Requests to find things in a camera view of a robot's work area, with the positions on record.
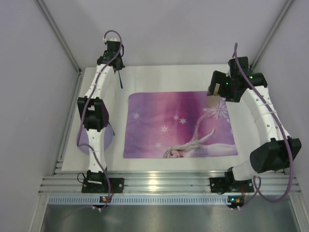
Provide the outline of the lilac plastic plate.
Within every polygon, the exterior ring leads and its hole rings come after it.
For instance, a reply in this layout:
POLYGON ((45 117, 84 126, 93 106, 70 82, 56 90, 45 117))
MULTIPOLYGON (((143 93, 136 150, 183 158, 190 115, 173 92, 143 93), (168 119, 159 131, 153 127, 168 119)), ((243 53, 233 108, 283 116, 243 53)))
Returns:
MULTIPOLYGON (((106 127, 104 132, 104 137, 101 138, 101 146, 104 146, 104 149, 108 148, 111 144, 113 139, 112 131, 110 130, 109 126, 106 127)), ((86 129, 82 128, 81 136, 79 140, 80 144, 88 144, 88 136, 86 133, 86 129)), ((86 155, 89 155, 89 148, 87 146, 81 146, 79 149, 86 155)))

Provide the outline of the purple Frozen placemat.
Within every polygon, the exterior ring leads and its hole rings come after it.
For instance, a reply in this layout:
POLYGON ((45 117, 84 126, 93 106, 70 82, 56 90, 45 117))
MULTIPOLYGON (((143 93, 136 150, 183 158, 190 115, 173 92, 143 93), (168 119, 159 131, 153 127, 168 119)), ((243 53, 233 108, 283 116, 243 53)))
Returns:
POLYGON ((125 159, 238 155, 224 98, 205 91, 134 93, 128 98, 125 159))

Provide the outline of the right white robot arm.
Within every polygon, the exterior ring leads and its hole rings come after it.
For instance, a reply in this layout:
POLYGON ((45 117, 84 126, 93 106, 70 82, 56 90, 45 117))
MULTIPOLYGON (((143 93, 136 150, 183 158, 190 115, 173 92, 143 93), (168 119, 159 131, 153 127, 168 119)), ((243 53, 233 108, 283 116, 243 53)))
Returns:
POLYGON ((220 100, 229 102, 237 110, 231 123, 233 133, 241 140, 249 140, 237 147, 245 160, 231 166, 228 172, 233 180, 244 181, 259 173, 290 167, 301 142, 281 124, 263 74, 252 71, 247 57, 233 58, 228 66, 227 73, 213 72, 206 99, 210 108, 220 100))

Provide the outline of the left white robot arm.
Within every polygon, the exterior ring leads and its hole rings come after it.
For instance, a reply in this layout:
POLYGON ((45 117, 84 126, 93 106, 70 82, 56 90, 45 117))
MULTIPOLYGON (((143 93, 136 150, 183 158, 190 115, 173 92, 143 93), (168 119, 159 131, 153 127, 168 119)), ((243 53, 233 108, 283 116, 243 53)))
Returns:
POLYGON ((89 168, 92 173, 104 173, 107 164, 104 158, 104 145, 101 139, 109 124, 109 113, 102 94, 121 65, 122 43, 116 38, 104 39, 106 50, 98 59, 94 79, 84 97, 77 101, 81 118, 77 135, 77 147, 86 147, 89 153, 89 168))

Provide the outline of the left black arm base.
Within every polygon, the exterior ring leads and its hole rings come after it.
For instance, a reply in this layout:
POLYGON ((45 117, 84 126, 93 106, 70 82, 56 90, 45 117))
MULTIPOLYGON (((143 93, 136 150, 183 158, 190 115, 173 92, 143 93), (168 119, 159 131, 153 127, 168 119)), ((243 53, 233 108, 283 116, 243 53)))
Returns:
POLYGON ((124 190, 124 178, 109 177, 111 185, 109 188, 107 178, 102 171, 93 173, 88 170, 83 177, 82 193, 122 193, 124 190))

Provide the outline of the blue metal spoon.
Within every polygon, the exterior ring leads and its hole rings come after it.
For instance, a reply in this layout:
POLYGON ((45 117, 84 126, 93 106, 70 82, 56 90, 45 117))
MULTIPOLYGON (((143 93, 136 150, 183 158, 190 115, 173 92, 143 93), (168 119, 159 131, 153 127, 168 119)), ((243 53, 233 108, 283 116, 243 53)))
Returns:
POLYGON ((121 79, 120 70, 118 70, 118 77, 119 77, 119 82, 120 82, 120 88, 123 89, 123 82, 121 79))

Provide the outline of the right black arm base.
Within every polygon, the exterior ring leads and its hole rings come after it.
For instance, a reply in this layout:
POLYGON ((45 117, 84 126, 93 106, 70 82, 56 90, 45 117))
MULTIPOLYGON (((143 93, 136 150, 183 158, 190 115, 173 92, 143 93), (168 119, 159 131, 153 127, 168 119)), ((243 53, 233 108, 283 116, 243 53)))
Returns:
POLYGON ((229 168, 224 177, 209 178, 211 193, 252 193, 254 192, 253 183, 250 179, 237 181, 234 179, 232 168, 229 168))

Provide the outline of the beige paper cup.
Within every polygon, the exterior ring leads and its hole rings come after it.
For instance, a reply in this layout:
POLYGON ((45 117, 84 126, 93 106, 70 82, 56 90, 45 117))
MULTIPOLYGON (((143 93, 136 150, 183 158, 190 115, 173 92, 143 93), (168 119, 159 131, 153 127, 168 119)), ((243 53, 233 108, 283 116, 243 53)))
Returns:
POLYGON ((218 94, 220 84, 215 84, 215 88, 212 95, 207 95, 206 97, 206 106, 209 108, 215 107, 219 102, 221 97, 218 94))

